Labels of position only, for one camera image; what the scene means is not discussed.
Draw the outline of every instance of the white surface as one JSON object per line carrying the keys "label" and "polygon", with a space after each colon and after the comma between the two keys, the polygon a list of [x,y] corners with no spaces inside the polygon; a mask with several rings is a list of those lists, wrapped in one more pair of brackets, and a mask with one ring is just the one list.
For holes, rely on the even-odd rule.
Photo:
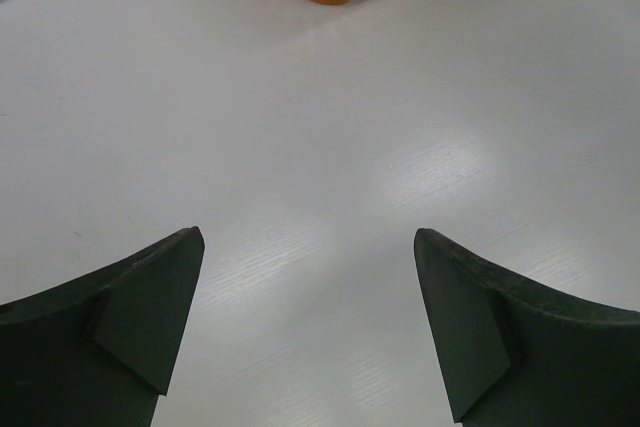
{"label": "white surface", "polygon": [[197,224],[155,427],[451,425],[418,227],[640,309],[637,1],[0,8],[0,302]]}

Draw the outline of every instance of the black plastic part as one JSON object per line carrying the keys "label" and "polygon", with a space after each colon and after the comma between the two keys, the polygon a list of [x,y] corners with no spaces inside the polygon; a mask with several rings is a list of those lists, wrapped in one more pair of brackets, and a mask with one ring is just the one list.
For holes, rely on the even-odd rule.
{"label": "black plastic part", "polygon": [[204,254],[197,227],[0,306],[0,425],[148,427]]}
{"label": "black plastic part", "polygon": [[433,230],[414,249],[455,422],[640,425],[640,313],[551,289]]}

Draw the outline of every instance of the white table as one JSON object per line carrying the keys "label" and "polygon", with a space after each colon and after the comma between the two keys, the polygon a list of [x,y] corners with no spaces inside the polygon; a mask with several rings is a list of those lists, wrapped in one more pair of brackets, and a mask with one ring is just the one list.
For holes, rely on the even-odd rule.
{"label": "white table", "polygon": [[0,303],[197,224],[155,427],[449,426],[418,227],[640,309],[637,5],[0,7]]}

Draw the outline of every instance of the dark green plastic piece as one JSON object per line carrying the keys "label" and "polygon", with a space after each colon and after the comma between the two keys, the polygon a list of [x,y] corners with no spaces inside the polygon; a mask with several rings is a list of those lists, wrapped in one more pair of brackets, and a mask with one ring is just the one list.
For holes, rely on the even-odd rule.
{"label": "dark green plastic piece", "polygon": [[414,249],[455,422],[640,425],[640,313],[551,289],[433,230]]}
{"label": "dark green plastic piece", "polygon": [[0,425],[151,425],[169,387],[203,254],[199,229],[184,229],[0,306]]}

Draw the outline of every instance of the curved black edge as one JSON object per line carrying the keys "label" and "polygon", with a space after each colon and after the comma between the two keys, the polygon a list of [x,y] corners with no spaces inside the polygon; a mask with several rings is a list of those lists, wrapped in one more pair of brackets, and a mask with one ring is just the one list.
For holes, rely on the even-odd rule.
{"label": "curved black edge", "polygon": [[414,250],[456,422],[638,424],[640,313],[554,290],[433,230]]}
{"label": "curved black edge", "polygon": [[0,423],[151,424],[176,363],[204,241],[184,229],[0,309]]}
{"label": "curved black edge", "polygon": [[200,276],[200,231],[182,231],[102,294],[87,338],[166,395]]}
{"label": "curved black edge", "polygon": [[420,289],[455,422],[520,357],[498,295],[452,265],[420,230],[414,243]]}

